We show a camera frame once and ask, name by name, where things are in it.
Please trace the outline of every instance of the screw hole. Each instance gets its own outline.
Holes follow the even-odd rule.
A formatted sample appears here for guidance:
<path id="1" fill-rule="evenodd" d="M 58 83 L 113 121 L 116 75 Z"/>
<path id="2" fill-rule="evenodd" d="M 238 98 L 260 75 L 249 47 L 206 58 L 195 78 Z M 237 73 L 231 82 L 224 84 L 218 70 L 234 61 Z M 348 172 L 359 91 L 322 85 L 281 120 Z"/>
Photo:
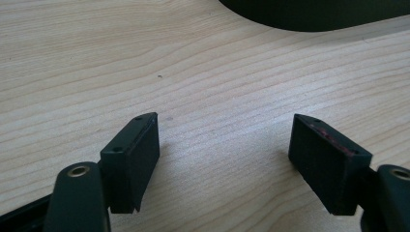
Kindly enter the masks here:
<path id="1" fill-rule="evenodd" d="M 69 177 L 80 177 L 85 175 L 90 170 L 88 166 L 78 166 L 68 172 Z"/>
<path id="2" fill-rule="evenodd" d="M 121 147 L 115 147 L 115 148 L 112 149 L 112 151 L 113 151 L 113 152 L 122 152 L 122 151 L 123 151 L 123 148 L 121 148 Z"/>
<path id="3" fill-rule="evenodd" d="M 404 181 L 410 181 L 410 174 L 403 170 L 393 169 L 392 174 Z"/>

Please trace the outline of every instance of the light wood tabletop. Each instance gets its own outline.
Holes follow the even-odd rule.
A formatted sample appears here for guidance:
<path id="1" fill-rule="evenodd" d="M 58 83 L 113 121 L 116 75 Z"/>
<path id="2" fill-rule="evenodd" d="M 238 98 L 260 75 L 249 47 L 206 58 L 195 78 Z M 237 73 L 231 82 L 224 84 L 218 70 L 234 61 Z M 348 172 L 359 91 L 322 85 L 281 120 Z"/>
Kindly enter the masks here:
<path id="1" fill-rule="evenodd" d="M 301 33 L 218 0 L 0 3 L 1 215 L 147 112 L 161 157 L 112 231 L 360 231 L 290 163 L 293 115 L 410 168 L 410 16 Z"/>

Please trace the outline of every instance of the wooden table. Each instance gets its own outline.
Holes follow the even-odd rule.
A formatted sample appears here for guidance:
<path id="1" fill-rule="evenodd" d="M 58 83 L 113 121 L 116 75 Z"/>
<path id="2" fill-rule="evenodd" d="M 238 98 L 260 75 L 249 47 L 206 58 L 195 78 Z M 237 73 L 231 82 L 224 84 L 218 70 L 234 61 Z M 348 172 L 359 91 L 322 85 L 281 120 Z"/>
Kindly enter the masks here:
<path id="1" fill-rule="evenodd" d="M 410 168 L 410 17 L 326 33 L 269 28 L 219 1 L 2 1 L 0 214 L 156 111 L 161 158 L 113 231 L 360 231 L 287 157 L 295 113 Z"/>

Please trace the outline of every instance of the black clamp jaw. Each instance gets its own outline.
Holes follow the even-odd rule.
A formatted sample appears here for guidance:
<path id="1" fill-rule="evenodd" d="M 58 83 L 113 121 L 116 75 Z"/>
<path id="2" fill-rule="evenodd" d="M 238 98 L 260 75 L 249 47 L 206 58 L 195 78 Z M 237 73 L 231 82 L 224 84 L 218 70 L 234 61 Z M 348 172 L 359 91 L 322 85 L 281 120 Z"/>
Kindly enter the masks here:
<path id="1" fill-rule="evenodd" d="M 410 231 L 410 170 L 369 166 L 372 154 L 326 123 L 296 114 L 289 159 L 329 213 L 364 209 L 363 231 Z"/>
<path id="2" fill-rule="evenodd" d="M 160 157 L 157 113 L 133 118 L 98 163 L 64 168 L 51 195 L 0 217 L 0 231 L 110 231 L 113 214 L 139 212 Z"/>

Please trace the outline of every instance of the wood grain surface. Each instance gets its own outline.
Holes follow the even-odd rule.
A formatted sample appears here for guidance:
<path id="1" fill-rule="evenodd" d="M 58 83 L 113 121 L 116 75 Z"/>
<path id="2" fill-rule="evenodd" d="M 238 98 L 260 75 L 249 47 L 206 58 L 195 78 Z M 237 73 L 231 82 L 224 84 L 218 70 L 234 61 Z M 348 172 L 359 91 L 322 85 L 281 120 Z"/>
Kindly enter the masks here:
<path id="1" fill-rule="evenodd" d="M 360 231 L 289 162 L 293 114 L 410 168 L 410 17 L 299 33 L 217 0 L 0 3 L 1 215 L 151 111 L 161 157 L 113 231 Z"/>

